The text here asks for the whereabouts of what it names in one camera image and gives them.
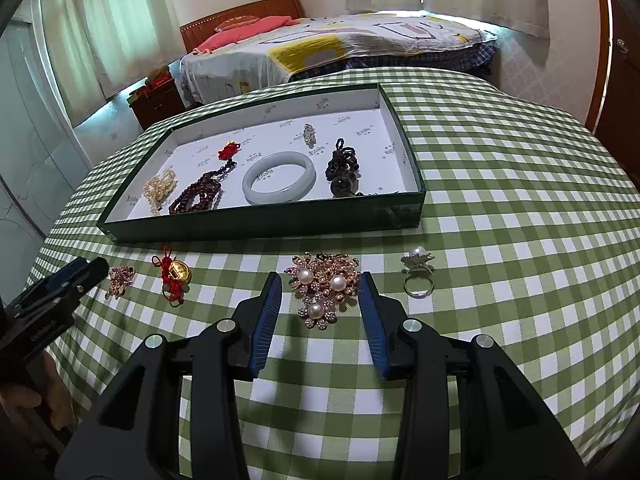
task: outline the nightstand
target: nightstand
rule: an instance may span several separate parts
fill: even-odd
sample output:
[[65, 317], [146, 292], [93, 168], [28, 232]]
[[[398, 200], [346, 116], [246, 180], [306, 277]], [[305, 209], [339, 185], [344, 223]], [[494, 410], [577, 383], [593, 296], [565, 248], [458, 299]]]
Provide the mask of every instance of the nightstand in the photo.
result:
[[135, 101], [129, 104], [129, 107], [135, 113], [143, 130], [158, 121], [186, 111], [174, 79], [139, 95]]

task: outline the white bangle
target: white bangle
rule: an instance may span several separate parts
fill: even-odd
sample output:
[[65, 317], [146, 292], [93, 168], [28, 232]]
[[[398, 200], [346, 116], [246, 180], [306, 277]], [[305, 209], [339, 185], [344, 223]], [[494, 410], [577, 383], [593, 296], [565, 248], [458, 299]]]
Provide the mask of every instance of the white bangle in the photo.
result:
[[[276, 166], [284, 166], [286, 164], [295, 164], [305, 168], [305, 173], [290, 186], [284, 187], [278, 191], [269, 193], [258, 193], [254, 191], [252, 185], [258, 175], [275, 168]], [[299, 152], [279, 152], [268, 155], [258, 160], [252, 167], [247, 170], [242, 179], [242, 192], [248, 203], [250, 204], [276, 204], [282, 202], [293, 202], [300, 200], [313, 187], [316, 182], [316, 168], [313, 162], [304, 153]]]

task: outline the tablecloth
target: tablecloth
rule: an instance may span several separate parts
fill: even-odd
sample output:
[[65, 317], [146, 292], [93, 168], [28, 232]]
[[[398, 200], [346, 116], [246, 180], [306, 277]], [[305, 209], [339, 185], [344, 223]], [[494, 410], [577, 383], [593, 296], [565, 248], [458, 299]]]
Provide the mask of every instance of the tablecloth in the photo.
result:
[[[164, 240], [118, 246], [96, 228], [120, 183], [169, 126], [239, 102], [369, 82], [388, 93], [426, 181], [418, 228], [174, 244], [193, 270], [178, 309], [162, 298], [151, 263]], [[619, 436], [639, 402], [639, 241], [638, 192], [569, 114], [461, 73], [349, 70], [156, 124], [85, 178], [44, 242], [28, 283], [76, 256], [103, 256], [112, 266], [136, 269], [124, 297], [105, 300], [104, 281], [83, 298], [76, 326], [49, 348], [82, 415], [146, 336], [197, 335], [258, 294], [267, 273], [282, 273], [294, 254], [352, 254], [381, 294], [441, 334], [465, 340], [490, 334], [587, 460]], [[400, 258], [416, 245], [436, 257], [436, 290], [424, 300], [402, 290]], [[325, 332], [309, 331], [296, 315], [299, 300], [284, 289], [266, 368], [252, 384], [236, 384], [251, 477], [390, 478], [403, 384], [384, 383], [376, 374], [357, 308]], [[185, 379], [180, 404], [186, 474], [189, 386]], [[455, 467], [455, 401], [450, 409]]]

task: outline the box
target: box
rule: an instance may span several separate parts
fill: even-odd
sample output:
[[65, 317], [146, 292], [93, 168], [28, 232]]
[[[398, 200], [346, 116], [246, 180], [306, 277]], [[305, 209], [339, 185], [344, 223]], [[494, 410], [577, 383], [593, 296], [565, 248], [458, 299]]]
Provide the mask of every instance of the box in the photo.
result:
[[[309, 148], [302, 133], [316, 130]], [[364, 196], [333, 198], [324, 170], [338, 138], [356, 151], [360, 165], [358, 192]], [[216, 208], [168, 214], [168, 206], [203, 173], [224, 165], [218, 152], [230, 140], [241, 144], [238, 164], [223, 180]], [[294, 151], [309, 156], [316, 181], [298, 202], [250, 205], [242, 178], [256, 160]], [[160, 216], [151, 216], [145, 183], [172, 168], [177, 187]], [[258, 177], [253, 189], [278, 190], [302, 174], [298, 166], [281, 166]], [[112, 240], [171, 242], [223, 238], [281, 237], [416, 227], [425, 185], [404, 129], [382, 87], [377, 84], [316, 89], [215, 111], [169, 128], [121, 184], [98, 219]]]

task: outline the pillow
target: pillow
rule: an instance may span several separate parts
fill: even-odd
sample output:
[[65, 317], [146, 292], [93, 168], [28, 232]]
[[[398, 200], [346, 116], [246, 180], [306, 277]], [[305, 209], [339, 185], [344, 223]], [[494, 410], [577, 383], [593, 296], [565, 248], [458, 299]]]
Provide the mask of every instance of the pillow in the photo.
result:
[[261, 18], [251, 25], [243, 25], [242, 27], [223, 30], [211, 36], [207, 41], [194, 49], [194, 54], [210, 54], [210, 51], [216, 50], [222, 46], [237, 43], [261, 34], [263, 32], [271, 32], [277, 28], [289, 25], [297, 25], [299, 22], [292, 20], [291, 16], [268, 16]]
[[223, 32], [224, 30], [230, 30], [236, 27], [242, 27], [243, 25], [251, 25], [259, 20], [257, 16], [236, 16], [235, 18], [229, 18], [220, 23], [214, 30], [216, 32]]

